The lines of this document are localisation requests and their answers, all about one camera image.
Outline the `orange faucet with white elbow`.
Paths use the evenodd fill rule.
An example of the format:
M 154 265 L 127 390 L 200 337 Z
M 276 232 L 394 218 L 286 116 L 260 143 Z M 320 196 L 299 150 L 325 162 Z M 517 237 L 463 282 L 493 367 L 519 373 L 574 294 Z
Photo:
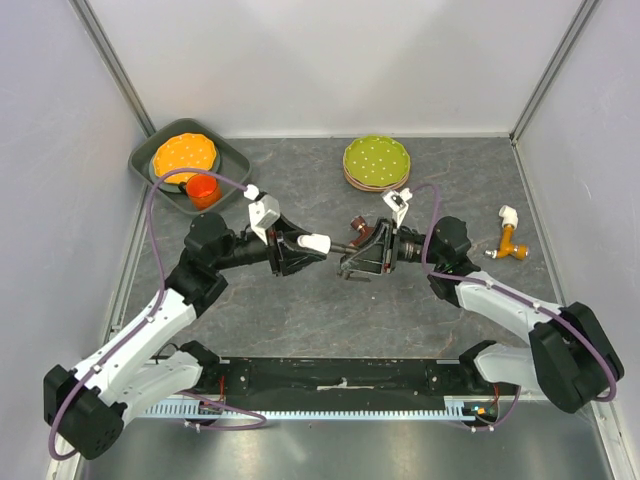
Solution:
M 502 259 L 509 256 L 517 260 L 526 259 L 529 256 L 528 247 L 513 242 L 513 236 L 519 223 L 517 211 L 508 205 L 503 205 L 498 215 L 502 220 L 499 246 L 494 250 L 486 250 L 484 254 L 491 259 Z

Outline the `dark grey metal faucet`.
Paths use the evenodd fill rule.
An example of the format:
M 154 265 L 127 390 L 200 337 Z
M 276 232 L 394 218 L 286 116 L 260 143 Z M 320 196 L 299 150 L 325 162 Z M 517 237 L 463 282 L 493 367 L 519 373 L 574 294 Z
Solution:
M 346 281 L 369 283 L 370 272 L 367 271 L 366 263 L 360 258 L 358 249 L 340 243 L 331 243 L 330 252 L 341 255 L 339 260 L 337 276 Z

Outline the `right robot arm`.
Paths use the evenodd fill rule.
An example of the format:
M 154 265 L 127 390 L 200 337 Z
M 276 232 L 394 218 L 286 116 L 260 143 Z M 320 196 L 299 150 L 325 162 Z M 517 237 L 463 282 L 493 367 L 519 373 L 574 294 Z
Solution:
M 458 381 L 467 392 L 483 392 L 506 383 L 537 391 L 557 408 L 574 413 L 592 401 L 610 401 L 624 376 L 624 366 L 595 313 L 587 305 L 545 302 L 504 285 L 475 265 L 462 220 L 445 216 L 421 234 L 389 219 L 368 225 L 351 222 L 358 236 L 340 270 L 387 274 L 397 263 L 421 263 L 435 295 L 449 304 L 480 314 L 523 341 L 509 347 L 483 341 L 461 357 Z

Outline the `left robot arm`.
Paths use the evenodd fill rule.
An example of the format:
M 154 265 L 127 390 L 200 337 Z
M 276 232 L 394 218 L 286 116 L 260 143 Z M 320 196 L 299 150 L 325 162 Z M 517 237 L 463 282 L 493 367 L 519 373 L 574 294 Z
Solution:
M 260 262 L 292 275 L 327 258 L 333 242 L 282 216 L 236 233 L 215 212 L 191 222 L 178 264 L 160 278 L 151 302 L 115 337 L 71 369 L 54 366 L 43 379 L 48 448 L 55 460 L 102 455 L 148 408 L 193 388 L 208 393 L 219 382 L 217 357 L 191 342 L 160 364 L 147 361 L 191 325 L 226 289 L 225 269 Z

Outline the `white pvc elbow fitting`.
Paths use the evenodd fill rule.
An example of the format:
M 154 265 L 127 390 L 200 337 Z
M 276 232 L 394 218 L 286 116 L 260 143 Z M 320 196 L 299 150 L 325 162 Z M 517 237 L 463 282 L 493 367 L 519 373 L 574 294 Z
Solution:
M 304 249 L 313 250 L 322 254 L 328 254 L 331 250 L 332 241 L 327 235 L 304 234 L 297 238 L 297 244 Z

